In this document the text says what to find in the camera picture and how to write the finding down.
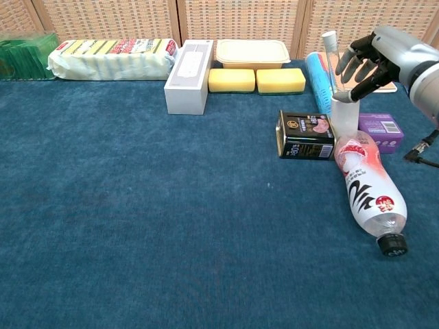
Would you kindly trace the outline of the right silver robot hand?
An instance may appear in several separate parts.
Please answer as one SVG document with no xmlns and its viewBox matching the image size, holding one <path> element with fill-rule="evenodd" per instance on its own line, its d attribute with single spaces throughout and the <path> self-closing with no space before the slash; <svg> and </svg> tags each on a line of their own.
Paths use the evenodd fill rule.
<svg viewBox="0 0 439 329">
<path fill-rule="evenodd" d="M 333 98 L 355 103 L 390 82 L 410 88 L 421 69 L 437 63 L 437 49 L 394 27 L 378 26 L 346 48 L 335 74 L 343 83 L 354 79 L 357 85 L 336 92 Z"/>
</svg>

